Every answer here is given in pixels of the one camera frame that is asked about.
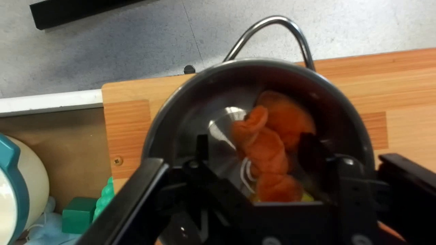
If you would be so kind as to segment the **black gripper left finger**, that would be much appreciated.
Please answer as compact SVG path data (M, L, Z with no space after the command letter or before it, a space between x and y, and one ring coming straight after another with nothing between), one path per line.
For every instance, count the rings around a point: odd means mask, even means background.
M169 168L162 158L145 158L77 245L154 245L166 223L155 196Z

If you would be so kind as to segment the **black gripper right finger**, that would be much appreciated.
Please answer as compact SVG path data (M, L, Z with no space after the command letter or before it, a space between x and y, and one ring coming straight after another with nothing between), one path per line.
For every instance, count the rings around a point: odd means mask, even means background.
M436 245L436 174L399 153L377 170L342 156L339 234L344 245Z

